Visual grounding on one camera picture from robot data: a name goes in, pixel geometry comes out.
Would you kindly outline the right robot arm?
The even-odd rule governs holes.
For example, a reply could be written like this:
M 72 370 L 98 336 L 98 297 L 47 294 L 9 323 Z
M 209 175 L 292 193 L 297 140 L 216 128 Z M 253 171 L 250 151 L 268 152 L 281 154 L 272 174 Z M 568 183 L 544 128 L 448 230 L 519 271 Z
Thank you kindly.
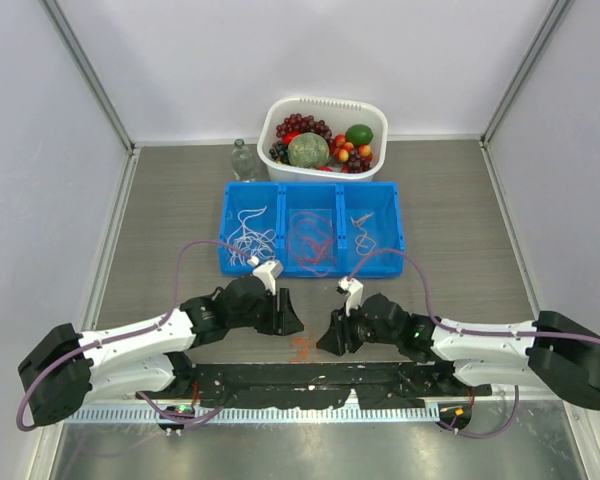
M 527 386 L 600 411 L 600 336 L 558 312 L 521 323 L 469 324 L 408 313 L 375 294 L 333 311 L 317 346 L 342 356 L 365 343 L 393 345 L 418 363 L 443 362 L 431 380 L 445 395 L 465 385 Z

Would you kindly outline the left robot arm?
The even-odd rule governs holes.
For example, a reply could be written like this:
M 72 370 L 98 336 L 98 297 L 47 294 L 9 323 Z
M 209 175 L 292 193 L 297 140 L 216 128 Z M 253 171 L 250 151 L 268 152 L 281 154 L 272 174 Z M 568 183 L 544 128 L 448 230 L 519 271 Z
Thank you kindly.
M 70 323 L 58 325 L 18 366 L 24 396 L 16 426 L 29 432 L 52 425 L 106 397 L 151 392 L 183 398 L 193 385 L 187 351 L 239 328 L 289 336 L 304 325 L 289 289 L 253 275 L 123 327 L 79 332 Z

